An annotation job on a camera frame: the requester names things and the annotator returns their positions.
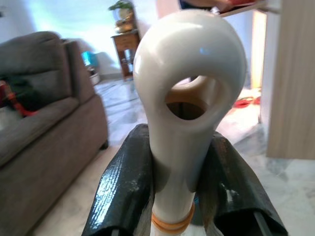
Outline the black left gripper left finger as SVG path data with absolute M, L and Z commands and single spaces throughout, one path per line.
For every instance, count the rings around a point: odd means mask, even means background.
M 148 126 L 139 124 L 103 172 L 82 235 L 150 235 L 153 179 Z

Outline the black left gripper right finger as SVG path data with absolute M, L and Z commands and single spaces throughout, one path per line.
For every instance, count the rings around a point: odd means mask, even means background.
M 208 236 L 288 234 L 255 172 L 218 132 L 206 153 L 197 195 Z

